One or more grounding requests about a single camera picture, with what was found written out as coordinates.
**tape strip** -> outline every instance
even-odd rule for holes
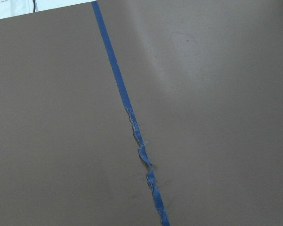
[[[151,162],[150,162],[150,160],[149,160],[149,158],[146,154],[146,147],[145,147],[145,144],[144,144],[143,139],[141,137],[141,133],[140,133],[139,126],[138,126],[138,123],[137,123],[137,120],[136,120],[136,117],[135,117],[135,114],[134,114],[134,111],[133,111],[133,107],[131,105],[131,102],[130,102],[130,99],[129,99],[129,96],[128,96],[128,93],[127,93],[127,90],[126,90],[126,86],[125,86],[124,81],[122,79],[121,71],[118,67],[116,56],[114,54],[114,50],[113,50],[113,47],[112,47],[112,44],[111,44],[111,41],[110,41],[110,38],[109,38],[109,35],[108,35],[108,31],[105,27],[105,23],[104,23],[102,14],[100,12],[98,2],[94,1],[91,4],[92,4],[93,11],[94,11],[94,14],[95,14],[95,17],[96,17],[96,20],[97,20],[98,27],[100,29],[100,33],[102,35],[103,42],[105,44],[105,49],[106,49],[107,55],[109,57],[109,61],[110,61],[111,67],[112,67],[112,71],[113,71],[113,74],[114,74],[114,77],[115,77],[115,80],[116,80],[116,84],[117,84],[121,99],[122,99],[123,106],[124,106],[124,108],[126,109],[128,115],[129,115],[129,118],[130,118],[130,121],[131,121],[131,124],[132,124],[132,127],[133,127],[134,137],[138,142],[139,156],[149,167],[149,173],[146,176],[147,183],[152,190],[152,195],[153,195],[155,207],[156,207],[156,209],[158,210],[158,212],[161,216],[161,225],[162,226],[170,226],[168,216],[167,216],[167,213],[166,213],[166,209],[165,209],[163,202],[162,202],[160,191],[156,186],[156,178],[155,178],[155,175],[154,175],[153,166],[152,166],[152,164],[151,164]]]

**black wire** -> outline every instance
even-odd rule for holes
[[[33,12],[36,12],[36,0],[32,0],[33,1]]]

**gray surface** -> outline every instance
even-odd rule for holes
[[[91,4],[0,20],[0,226],[159,225]]]
[[[171,225],[283,226],[283,0],[100,7]]]

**blue line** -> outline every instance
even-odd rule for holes
[[[136,120],[136,117],[135,117],[135,114],[134,114],[134,111],[133,111],[133,107],[131,105],[131,102],[130,102],[130,99],[129,99],[129,96],[128,96],[128,93],[127,93],[127,90],[126,90],[126,86],[125,86],[124,81],[122,79],[121,71],[120,71],[119,66],[117,64],[116,56],[114,54],[113,47],[112,47],[112,44],[111,44],[111,41],[110,41],[110,38],[109,38],[109,35],[108,35],[108,31],[105,27],[105,23],[104,23],[102,14],[100,12],[98,2],[93,1],[91,4],[92,4],[92,7],[93,7],[93,11],[94,11],[94,14],[95,14],[95,17],[96,17],[96,20],[97,20],[97,24],[98,24],[100,33],[102,35],[102,38],[103,38],[103,41],[104,41],[104,44],[105,44],[105,49],[106,49],[107,55],[109,57],[109,61],[110,61],[111,67],[112,67],[112,71],[113,71],[113,74],[114,74],[114,77],[115,77],[115,80],[116,80],[116,83],[117,83],[119,93],[121,95],[123,106],[124,106],[124,108],[126,109],[128,115],[129,115],[129,118],[130,118],[130,121],[131,121],[131,124],[132,124],[132,127],[133,127],[134,137],[138,142],[139,156],[148,165],[148,167],[150,169],[150,172],[146,176],[147,184],[150,186],[150,188],[152,190],[152,195],[153,195],[155,207],[156,207],[156,209],[158,210],[158,212],[161,216],[161,225],[162,226],[170,226],[168,216],[167,216],[167,213],[166,213],[166,209],[165,209],[163,202],[162,202],[160,191],[156,186],[156,178],[155,178],[155,175],[154,175],[153,166],[150,162],[150,159],[148,158],[148,156],[146,154],[146,147],[145,147],[145,144],[144,144],[143,139],[142,139],[141,134],[140,134],[139,126],[138,126],[138,123],[137,123],[137,120]]]

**peeling tape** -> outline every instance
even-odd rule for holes
[[[150,186],[151,190],[152,190],[152,195],[153,195],[153,200],[155,203],[155,207],[157,209],[157,211],[159,212],[160,216],[161,216],[161,225],[162,226],[170,226],[169,220],[168,220],[168,216],[166,213],[166,209],[163,205],[162,202],[162,198],[161,198],[161,194],[159,189],[156,186],[156,178],[154,175],[154,170],[153,170],[153,166],[150,162],[150,159],[148,158],[147,154],[146,154],[146,147],[145,144],[143,142],[143,139],[141,137],[141,133],[140,133],[140,129],[133,111],[133,107],[131,105],[124,81],[122,79],[122,75],[121,75],[121,71],[118,67],[117,64],[117,60],[116,60],[116,56],[114,54],[114,50],[108,35],[108,31],[105,27],[105,23],[102,17],[102,14],[100,12],[100,8],[98,5],[97,1],[94,1],[91,3],[92,7],[93,7],[93,11],[97,20],[97,24],[100,30],[100,33],[102,35],[102,39],[105,45],[105,49],[107,51],[107,55],[109,57],[109,61],[111,64],[111,68],[115,77],[115,81],[121,96],[121,100],[123,103],[124,108],[126,109],[128,115],[129,115],[129,119],[131,121],[131,125],[133,128],[133,133],[134,133],[134,138],[137,140],[138,142],[138,153],[139,153],[139,157],[148,165],[149,167],[149,173],[147,174],[146,178],[147,178],[147,184]]]

